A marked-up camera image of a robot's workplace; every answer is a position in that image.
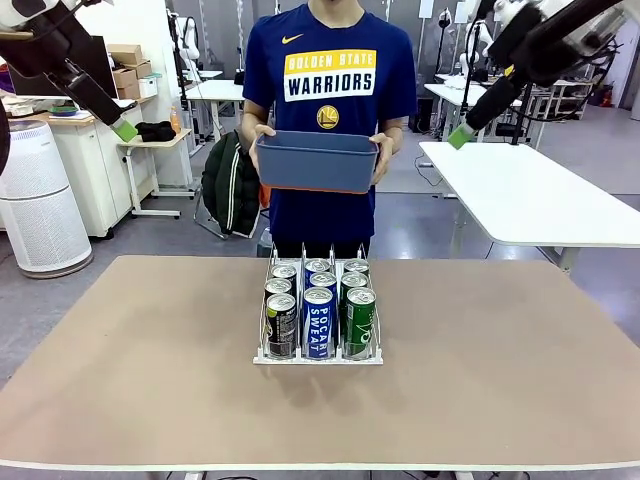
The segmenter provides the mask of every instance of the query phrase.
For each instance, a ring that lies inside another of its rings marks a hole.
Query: computer monitor
[[[111,98],[118,98],[104,38],[99,36],[91,37],[89,43],[73,51],[69,58],[87,72],[107,92],[107,95]],[[64,95],[44,75],[35,78],[24,78],[11,67],[9,67],[9,73],[16,95],[30,97],[59,97]]]

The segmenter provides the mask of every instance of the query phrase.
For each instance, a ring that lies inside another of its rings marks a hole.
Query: blue can
[[[328,272],[331,268],[329,262],[323,258],[312,258],[304,264],[304,288],[311,288],[311,275],[319,272]]]
[[[311,275],[311,287],[328,288],[333,294],[333,302],[331,302],[331,332],[333,333],[333,344],[338,344],[338,281],[336,276],[331,272],[318,272]]]
[[[316,360],[333,355],[333,313],[334,301],[331,290],[311,287],[304,292],[304,351],[307,357]]]

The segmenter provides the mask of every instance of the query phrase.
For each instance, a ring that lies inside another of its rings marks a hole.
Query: white wall
[[[169,119],[171,106],[180,111],[179,87],[164,0],[114,0],[81,8],[76,17],[92,35],[102,35],[106,43],[133,43],[142,47],[153,71],[162,74],[158,96],[142,106],[147,122]],[[190,184],[189,154],[184,142],[167,152],[154,152],[158,179],[162,185]]]
[[[613,104],[616,107],[620,104],[624,87],[630,75],[631,63],[638,46],[639,36],[640,27],[634,20],[628,20],[616,35],[616,41],[622,44],[622,47],[620,47],[620,53],[616,55],[607,75],[607,83],[613,84]]]

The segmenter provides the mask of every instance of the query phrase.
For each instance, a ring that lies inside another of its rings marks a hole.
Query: can rack
[[[362,246],[358,250],[357,258],[362,258],[366,260],[366,255]],[[333,246],[331,247],[331,251],[329,253],[329,265],[330,271],[336,276],[337,280],[337,291],[338,297],[340,295],[340,281],[342,278],[342,273],[344,271],[344,261],[335,259],[335,251]],[[266,309],[264,304],[264,298],[261,302],[260,308],[260,321],[259,321],[259,344],[258,344],[258,353],[253,358],[253,363],[256,365],[382,365],[382,342],[381,342],[381,329],[380,329],[380,317],[378,315],[378,308],[376,305],[375,315],[373,320],[373,325],[371,325],[371,340],[369,341],[369,345],[367,346],[367,358],[362,359],[352,359],[347,358],[343,355],[343,340],[342,340],[342,332],[340,331],[340,322],[336,322],[336,326],[338,328],[338,345],[335,346],[335,353],[333,356],[325,359],[312,359],[306,358],[303,355],[303,342],[302,335],[300,330],[304,330],[303,324],[303,316],[304,316],[304,307],[303,307],[303,296],[305,291],[305,272],[304,266],[307,261],[307,254],[304,245],[302,246],[302,258],[297,259],[280,259],[278,257],[278,250],[274,245],[271,256],[269,257],[269,266],[267,268],[267,274],[265,277],[265,283],[271,278],[271,269],[276,264],[289,264],[293,265],[296,269],[297,273],[297,331],[296,331],[296,350],[295,356],[291,358],[279,358],[274,357],[269,354],[269,342],[266,336]],[[374,289],[373,281],[372,281],[371,271],[369,271],[369,288]]]

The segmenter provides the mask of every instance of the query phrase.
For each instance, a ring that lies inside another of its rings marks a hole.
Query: black jacket
[[[222,233],[252,237],[260,217],[260,178],[249,145],[229,132],[216,143],[202,173],[202,200]]]

